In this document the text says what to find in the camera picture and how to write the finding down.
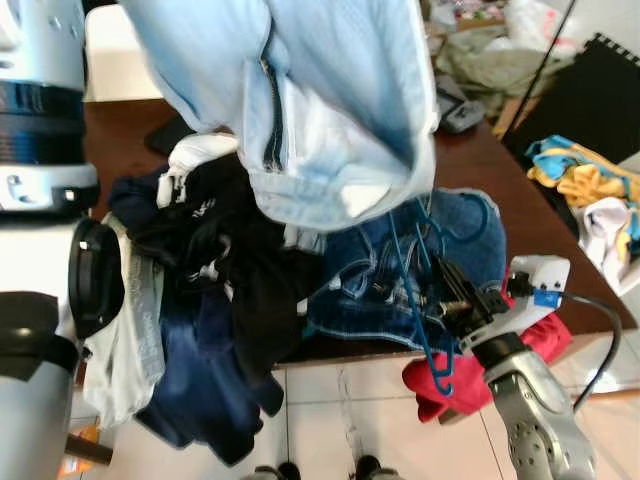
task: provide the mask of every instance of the laundry pile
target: laundry pile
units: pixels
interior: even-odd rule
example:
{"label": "laundry pile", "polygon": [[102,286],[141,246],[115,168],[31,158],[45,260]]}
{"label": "laundry pile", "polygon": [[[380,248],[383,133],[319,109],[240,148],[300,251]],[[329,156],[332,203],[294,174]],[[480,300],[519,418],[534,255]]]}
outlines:
{"label": "laundry pile", "polygon": [[560,135],[531,145],[532,180],[564,195],[578,219],[580,246],[620,291],[631,259],[640,252],[640,175]]}
{"label": "laundry pile", "polygon": [[135,416],[234,464],[282,405],[272,367],[309,332],[454,351],[430,256],[499,288],[506,239],[486,194],[433,188],[417,3],[121,4],[199,133],[112,187],[127,293],[87,343],[84,387],[103,426]]}

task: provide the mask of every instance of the dark wooden tabletop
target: dark wooden tabletop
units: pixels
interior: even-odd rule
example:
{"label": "dark wooden tabletop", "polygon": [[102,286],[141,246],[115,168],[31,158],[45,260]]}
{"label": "dark wooden tabletop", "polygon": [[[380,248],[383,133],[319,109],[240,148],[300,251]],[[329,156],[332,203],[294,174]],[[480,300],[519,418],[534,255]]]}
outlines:
{"label": "dark wooden tabletop", "polygon": [[[149,151],[144,136],[175,115],[163,100],[87,103],[87,159],[98,169],[102,194],[94,210],[106,212],[106,199],[114,179],[139,175],[166,162]],[[578,247],[569,229],[547,204],[519,165],[491,134],[488,125],[462,135],[436,134],[437,175],[441,187],[470,187],[487,192],[500,207],[509,257],[521,254],[554,254],[571,261],[567,289],[599,298],[614,306],[625,328],[635,322],[604,278]],[[611,327],[597,310],[565,302],[559,315],[574,335],[607,332]],[[316,338],[295,360],[362,356],[404,351],[387,342],[343,342]]]}

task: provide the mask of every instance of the black shoe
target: black shoe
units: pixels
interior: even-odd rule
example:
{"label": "black shoe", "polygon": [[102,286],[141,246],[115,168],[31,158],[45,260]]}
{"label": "black shoe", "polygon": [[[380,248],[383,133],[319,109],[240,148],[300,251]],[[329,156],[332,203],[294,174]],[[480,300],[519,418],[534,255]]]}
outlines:
{"label": "black shoe", "polygon": [[358,460],[356,465],[356,480],[368,480],[373,472],[382,468],[380,462],[373,455],[365,455]]}
{"label": "black shoe", "polygon": [[300,470],[291,462],[285,462],[280,465],[278,472],[287,480],[300,480]]}

